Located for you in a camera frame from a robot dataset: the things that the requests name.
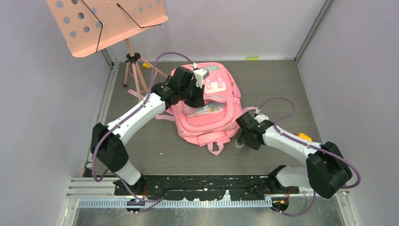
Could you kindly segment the clear tape roll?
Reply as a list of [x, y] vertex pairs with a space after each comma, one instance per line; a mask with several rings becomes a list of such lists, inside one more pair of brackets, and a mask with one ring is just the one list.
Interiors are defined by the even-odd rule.
[[244, 145], [243, 145], [242, 143], [236, 141], [236, 142], [235, 142], [235, 147], [236, 147], [237, 149], [242, 149], [242, 148], [244, 147]]

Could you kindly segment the blue correction tape pack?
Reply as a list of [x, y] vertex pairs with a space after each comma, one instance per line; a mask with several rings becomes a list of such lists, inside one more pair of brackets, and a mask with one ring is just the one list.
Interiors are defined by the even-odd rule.
[[225, 107], [224, 103], [210, 101], [206, 103], [204, 107], [199, 107], [199, 108], [186, 107], [183, 113], [188, 117], [202, 116], [212, 113], [218, 113], [222, 111], [224, 107]]

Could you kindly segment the pink student backpack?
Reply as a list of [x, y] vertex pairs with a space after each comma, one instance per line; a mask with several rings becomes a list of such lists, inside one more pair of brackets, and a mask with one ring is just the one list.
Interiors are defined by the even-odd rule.
[[209, 76], [204, 79], [205, 104], [210, 101], [224, 103], [224, 109], [218, 113], [188, 117], [183, 111], [189, 106], [180, 101], [168, 108], [166, 114], [157, 115], [156, 119], [174, 121], [180, 137], [189, 143], [207, 146], [213, 155], [219, 155], [224, 144], [239, 131], [236, 119], [253, 107], [242, 108], [239, 87], [222, 64], [207, 62], [197, 66], [209, 70]]

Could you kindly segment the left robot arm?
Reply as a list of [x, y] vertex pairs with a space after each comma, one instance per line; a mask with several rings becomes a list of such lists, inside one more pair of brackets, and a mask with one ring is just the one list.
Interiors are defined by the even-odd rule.
[[125, 145], [151, 119], [183, 101], [192, 108], [204, 107], [204, 79], [209, 71], [178, 67], [165, 82], [153, 85], [149, 94], [128, 112], [108, 125], [96, 124], [92, 131], [91, 153], [126, 183], [133, 195], [144, 190], [141, 173], [129, 160]]

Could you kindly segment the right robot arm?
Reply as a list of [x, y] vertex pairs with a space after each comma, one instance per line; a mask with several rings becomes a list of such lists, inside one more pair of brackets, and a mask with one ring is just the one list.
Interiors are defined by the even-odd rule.
[[281, 193], [287, 187], [309, 188], [323, 198], [331, 198], [347, 187], [353, 177], [350, 164], [332, 142], [320, 144], [287, 132], [267, 116], [244, 113], [236, 119], [240, 127], [237, 144], [254, 150], [263, 145], [276, 148], [300, 161], [304, 166], [280, 165], [268, 177], [269, 188]]

